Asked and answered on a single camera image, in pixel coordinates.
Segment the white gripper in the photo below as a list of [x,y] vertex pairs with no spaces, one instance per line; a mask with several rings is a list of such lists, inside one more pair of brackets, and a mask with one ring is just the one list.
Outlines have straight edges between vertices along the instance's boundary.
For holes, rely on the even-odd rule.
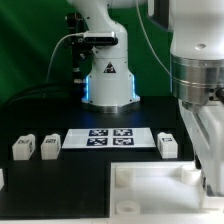
[[224,105],[212,103],[193,113],[179,101],[179,109],[207,186],[213,195],[224,196]]

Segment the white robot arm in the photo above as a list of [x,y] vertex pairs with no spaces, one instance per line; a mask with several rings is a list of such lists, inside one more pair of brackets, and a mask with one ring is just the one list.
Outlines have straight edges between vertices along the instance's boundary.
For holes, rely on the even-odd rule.
[[128,69],[127,32],[110,8],[148,4],[148,14],[173,33],[170,84],[212,193],[224,195],[224,0],[67,0],[93,45],[87,105],[113,112],[139,101]]

